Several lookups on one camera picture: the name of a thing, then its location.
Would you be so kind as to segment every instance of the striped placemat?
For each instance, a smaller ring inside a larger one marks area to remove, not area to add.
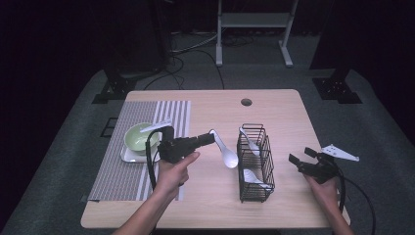
[[[125,102],[88,200],[146,200],[152,193],[147,164],[126,163],[121,159],[124,134],[137,123],[157,123],[171,118],[175,130],[174,137],[187,137],[190,107],[190,101]],[[182,186],[176,200],[183,200],[183,196]]]

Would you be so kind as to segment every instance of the wooden table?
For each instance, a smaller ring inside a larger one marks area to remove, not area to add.
[[[241,101],[250,99],[250,106]],[[274,161],[275,191],[264,203],[239,199],[238,169],[227,168],[216,145],[199,148],[201,156],[189,167],[183,201],[173,201],[158,228],[315,228],[328,227],[323,212],[297,168],[293,154],[314,163],[304,147],[320,145],[296,90],[133,91],[126,101],[190,100],[189,136],[215,129],[236,152],[239,126],[262,123]],[[87,228],[120,227],[142,201],[89,201],[81,224]],[[349,221],[345,210],[344,216]]]

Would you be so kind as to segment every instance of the green bowl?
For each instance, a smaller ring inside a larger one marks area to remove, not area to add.
[[[124,143],[125,146],[137,152],[145,152],[146,151],[146,141],[149,137],[151,131],[140,132],[140,130],[150,126],[150,123],[138,123],[125,133],[124,136]],[[157,133],[153,134],[152,138],[150,139],[150,146],[155,145],[159,141],[159,135]]]

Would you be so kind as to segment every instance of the utensil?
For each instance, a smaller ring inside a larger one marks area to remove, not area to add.
[[[244,169],[244,178],[247,183],[256,183],[266,190],[272,190],[271,186],[256,178],[256,175],[250,169]]]
[[[230,149],[226,148],[223,141],[220,139],[219,135],[216,133],[214,129],[212,129],[210,134],[213,134],[214,141],[216,142],[217,146],[219,146],[220,152],[222,152],[222,159],[226,166],[229,168],[234,168],[238,165],[238,156]]]
[[[250,149],[253,152],[253,154],[259,156],[259,154],[260,154],[259,147],[250,139],[250,137],[248,137],[248,135],[245,132],[244,128],[239,127],[239,131],[247,138],[248,145],[250,146]]]

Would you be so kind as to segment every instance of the white metal shelf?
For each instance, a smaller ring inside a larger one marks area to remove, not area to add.
[[[288,13],[223,13],[222,27],[285,27]]]
[[[287,68],[294,66],[287,42],[293,25],[299,0],[293,0],[290,13],[222,13],[222,0],[217,11],[216,65],[222,66],[222,29],[224,27],[282,27],[285,28],[284,39],[278,42]]]

